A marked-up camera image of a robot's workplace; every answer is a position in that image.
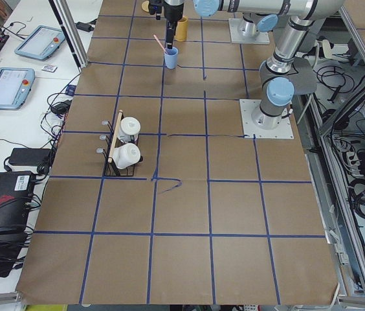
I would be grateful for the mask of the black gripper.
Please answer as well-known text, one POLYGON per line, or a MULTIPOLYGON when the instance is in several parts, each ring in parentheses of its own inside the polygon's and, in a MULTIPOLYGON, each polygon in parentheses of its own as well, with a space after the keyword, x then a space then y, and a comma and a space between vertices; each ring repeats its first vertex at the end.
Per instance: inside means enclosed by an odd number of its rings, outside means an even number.
POLYGON ((166 18, 167 54, 173 54, 173 40, 178 22, 183 18, 184 0, 164 0, 164 17, 166 18))

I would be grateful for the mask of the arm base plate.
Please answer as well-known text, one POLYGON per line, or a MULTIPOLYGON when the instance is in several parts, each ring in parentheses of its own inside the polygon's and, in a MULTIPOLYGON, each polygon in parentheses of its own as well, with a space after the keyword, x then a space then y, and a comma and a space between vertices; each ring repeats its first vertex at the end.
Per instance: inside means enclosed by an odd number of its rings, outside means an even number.
POLYGON ((240 99, 243 136, 248 139, 294 139, 287 109, 277 117, 260 110, 261 100, 240 99))
POLYGON ((230 18, 228 20, 230 39, 232 43, 268 45, 270 43, 267 32, 260 32, 257 26, 243 18, 230 18))

